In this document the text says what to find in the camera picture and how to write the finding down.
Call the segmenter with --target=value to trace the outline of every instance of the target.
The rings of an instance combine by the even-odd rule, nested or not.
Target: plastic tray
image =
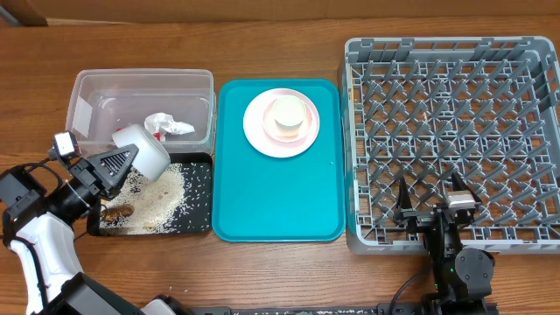
[[[194,132],[165,135],[170,153],[214,149],[214,78],[207,70],[108,69],[78,74],[66,116],[66,129],[78,140],[84,156],[111,150],[111,134],[163,112]]]
[[[468,247],[560,253],[558,62],[546,38],[353,38],[340,73],[346,230],[358,254],[422,253],[392,220],[404,176],[415,209],[458,171],[483,200]]]
[[[313,145],[295,157],[268,157],[243,131],[260,93],[291,88],[320,116]],[[342,126],[337,88],[327,80],[233,80],[220,91],[213,185],[214,232],[228,242],[328,242],[344,230]]]

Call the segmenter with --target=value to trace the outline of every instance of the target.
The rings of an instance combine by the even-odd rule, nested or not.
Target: cable
[[[29,170],[28,172],[30,172],[30,171],[32,171],[32,170],[38,168],[38,167],[44,168],[44,169],[46,169],[47,171],[49,171],[52,175],[54,175],[54,177],[56,178],[56,180],[57,180],[57,182],[58,182],[58,184],[57,184],[56,188],[53,190],[53,192],[58,191],[58,190],[62,187],[62,185],[63,185],[63,183],[62,183],[62,178],[60,177],[60,175],[57,174],[57,172],[54,171],[52,168],[50,168],[50,167],[48,167],[48,166],[46,166],[46,165],[44,165],[44,164],[41,164],[41,163],[25,163],[25,164],[21,164],[20,166],[21,166],[21,167],[31,166],[31,170]]]
[[[41,165],[45,165],[46,162],[50,161],[51,159],[46,157],[44,160],[42,160],[41,162],[39,162],[39,164]],[[28,170],[28,172],[32,172],[33,170],[35,170],[36,168],[38,168],[38,166],[33,166],[31,169]]]
[[[43,314],[48,315],[49,299],[48,296],[46,295],[45,279],[43,278],[43,272],[41,271],[41,265],[39,262],[39,256],[37,255],[37,251],[35,251],[33,244],[31,244],[29,241],[19,236],[15,236],[13,238],[13,241],[18,241],[23,243],[31,253],[31,257],[33,258],[33,264],[35,265],[35,273],[37,273],[37,281],[38,281],[37,286],[39,292],[41,293],[41,302],[43,303]]]
[[[437,258],[437,263],[443,263],[445,256],[445,227],[444,227],[444,214],[439,213],[439,254]]]
[[[395,308],[396,300],[399,298],[401,293],[403,293],[404,289],[406,289],[410,284],[415,282],[419,277],[423,276],[424,274],[430,272],[431,266],[433,263],[430,263],[424,269],[420,270],[417,274],[415,274],[409,281],[405,282],[402,287],[395,293],[393,299],[391,300],[391,304],[388,305],[388,315],[393,315],[393,309]]]
[[[99,222],[97,223],[97,227],[99,227],[102,224],[102,221],[105,221],[105,219],[107,218],[107,214],[109,213],[107,206],[105,205],[101,205],[101,206],[105,208],[105,214],[103,215],[103,218],[100,219]],[[90,232],[90,230],[86,228],[86,232],[76,236],[76,238],[74,238],[73,241],[74,242],[78,241],[82,236],[86,235],[88,232]]]

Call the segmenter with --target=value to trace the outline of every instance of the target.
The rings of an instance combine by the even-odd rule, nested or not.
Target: white cup
[[[307,107],[298,97],[287,95],[280,97],[272,104],[274,121],[286,136],[294,136],[304,122]]]
[[[148,130],[138,124],[118,130],[112,137],[118,148],[129,144],[134,144],[138,148],[138,154],[134,157],[132,166],[150,180],[158,180],[171,162],[164,146]]]

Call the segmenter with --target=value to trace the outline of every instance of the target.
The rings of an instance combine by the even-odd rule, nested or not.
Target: crumpled paper
[[[194,127],[186,122],[175,122],[172,115],[156,113],[146,117],[143,126],[159,141],[165,141],[165,134],[184,135],[194,132]]]

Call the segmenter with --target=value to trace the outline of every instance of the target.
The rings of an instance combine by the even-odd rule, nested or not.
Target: plastic bin
[[[560,253],[557,54],[542,37],[352,38],[340,71],[348,247],[420,254],[394,183],[429,209],[458,172],[481,197],[464,245]]]
[[[190,123],[194,132],[165,135],[170,153],[214,150],[214,78],[207,70],[108,69],[78,74],[66,116],[85,156],[113,147],[111,134],[154,113]]]

